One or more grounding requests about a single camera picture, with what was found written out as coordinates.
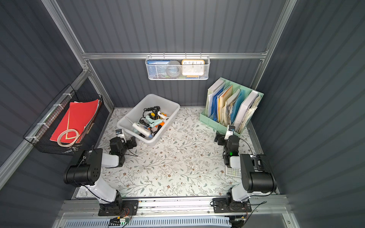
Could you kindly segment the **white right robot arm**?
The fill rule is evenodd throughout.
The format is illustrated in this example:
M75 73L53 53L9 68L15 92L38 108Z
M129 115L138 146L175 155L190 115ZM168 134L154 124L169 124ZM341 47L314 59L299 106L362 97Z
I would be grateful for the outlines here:
M219 132L214 141L223 146L223 160L228 168L240 171L241 182L230 188L226 195L227 204L245 202L250 197L266 197L277 189L277 183L271 171L266 155L240 154L240 138L230 135L225 138Z

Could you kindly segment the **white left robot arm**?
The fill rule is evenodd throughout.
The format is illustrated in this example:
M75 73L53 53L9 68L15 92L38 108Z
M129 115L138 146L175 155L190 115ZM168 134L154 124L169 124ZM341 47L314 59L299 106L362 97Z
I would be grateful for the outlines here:
M137 143L134 136L128 140L114 137L109 145L109 153L104 153L102 148L76 151L63 175L65 184L86 189L100 204L116 202L119 194L104 180L101 170L122 167L127 151L135 148Z

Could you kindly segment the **mint glue gun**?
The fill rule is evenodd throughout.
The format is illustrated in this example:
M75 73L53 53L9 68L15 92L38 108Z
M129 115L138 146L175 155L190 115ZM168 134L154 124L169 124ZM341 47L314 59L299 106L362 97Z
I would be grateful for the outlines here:
M149 126L151 128L156 127L156 126L164 123L162 119L154 120L150 116L145 116L144 118L149 122Z

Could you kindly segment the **small white orange-tip glue gun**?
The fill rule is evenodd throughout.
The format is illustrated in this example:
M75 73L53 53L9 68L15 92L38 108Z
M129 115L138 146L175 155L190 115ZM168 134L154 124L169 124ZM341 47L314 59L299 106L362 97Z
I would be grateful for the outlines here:
M157 112L158 116L163 120L168 120L169 117L167 117L165 114L161 113L160 111Z

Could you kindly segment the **white blue-tip glue gun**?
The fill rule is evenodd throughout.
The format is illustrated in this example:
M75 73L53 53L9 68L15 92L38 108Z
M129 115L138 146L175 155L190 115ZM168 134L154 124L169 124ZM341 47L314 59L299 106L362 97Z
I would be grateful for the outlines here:
M126 119L132 124L133 128L136 129L139 133L143 134L145 137L150 137L151 132L144 127L142 127L137 122L132 122L129 118L126 117Z

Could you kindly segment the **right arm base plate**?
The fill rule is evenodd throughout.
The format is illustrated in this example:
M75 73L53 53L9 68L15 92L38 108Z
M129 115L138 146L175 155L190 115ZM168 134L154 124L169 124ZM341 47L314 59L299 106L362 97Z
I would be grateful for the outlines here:
M210 205L215 213L246 213L252 212L251 206L242 203L229 201L224 197L213 198Z

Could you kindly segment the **translucent white storage box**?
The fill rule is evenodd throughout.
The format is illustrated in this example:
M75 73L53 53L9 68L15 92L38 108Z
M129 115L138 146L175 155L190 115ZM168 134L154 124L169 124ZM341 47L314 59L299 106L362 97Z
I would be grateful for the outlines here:
M143 138L139 134L133 132L133 123L139 123L144 109L153 106L159 106L162 113L165 113L168 116L168 120L153 138ZM123 118L121 118L117 122L117 128L123 129L126 134L135 136L136 139L140 140L148 146L153 147L159 142L166 130L168 130L172 126L179 110L180 105L178 103L170 101L158 95L149 94L145 96L145 98L143 98L131 111L129 111Z

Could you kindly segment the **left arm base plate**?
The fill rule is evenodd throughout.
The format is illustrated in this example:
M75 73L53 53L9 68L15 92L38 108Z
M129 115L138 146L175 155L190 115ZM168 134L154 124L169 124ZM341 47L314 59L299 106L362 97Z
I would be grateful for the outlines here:
M138 204L138 200L100 204L98 216L134 216L137 213Z

